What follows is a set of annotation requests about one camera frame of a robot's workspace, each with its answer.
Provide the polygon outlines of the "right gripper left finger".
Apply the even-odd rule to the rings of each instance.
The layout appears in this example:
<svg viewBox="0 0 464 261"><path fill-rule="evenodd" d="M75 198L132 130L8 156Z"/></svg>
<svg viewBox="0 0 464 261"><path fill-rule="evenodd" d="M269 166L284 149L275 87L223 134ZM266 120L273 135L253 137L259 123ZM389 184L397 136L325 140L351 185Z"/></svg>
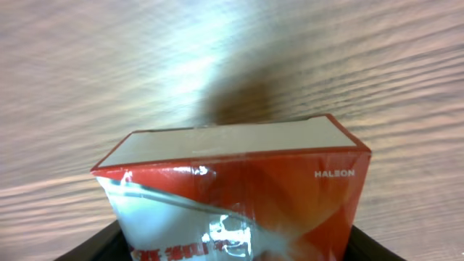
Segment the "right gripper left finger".
<svg viewBox="0 0 464 261"><path fill-rule="evenodd" d="M114 221L55 261L131 261L131 254L119 223Z"/></svg>

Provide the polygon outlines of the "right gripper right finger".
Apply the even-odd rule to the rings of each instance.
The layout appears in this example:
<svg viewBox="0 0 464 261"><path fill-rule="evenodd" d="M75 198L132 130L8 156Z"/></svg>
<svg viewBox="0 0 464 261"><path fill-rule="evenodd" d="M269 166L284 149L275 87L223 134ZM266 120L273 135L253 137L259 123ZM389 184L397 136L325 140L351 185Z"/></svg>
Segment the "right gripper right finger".
<svg viewBox="0 0 464 261"><path fill-rule="evenodd" d="M406 261L352 226L343 261Z"/></svg>

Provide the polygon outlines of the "red small box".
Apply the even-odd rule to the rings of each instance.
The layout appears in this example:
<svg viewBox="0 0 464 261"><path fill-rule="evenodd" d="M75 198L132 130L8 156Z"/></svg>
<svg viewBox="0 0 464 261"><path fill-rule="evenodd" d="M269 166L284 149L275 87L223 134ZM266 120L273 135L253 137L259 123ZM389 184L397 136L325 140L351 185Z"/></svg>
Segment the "red small box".
<svg viewBox="0 0 464 261"><path fill-rule="evenodd" d="M133 260L341 260L370 158L319 115L135 131L91 173Z"/></svg>

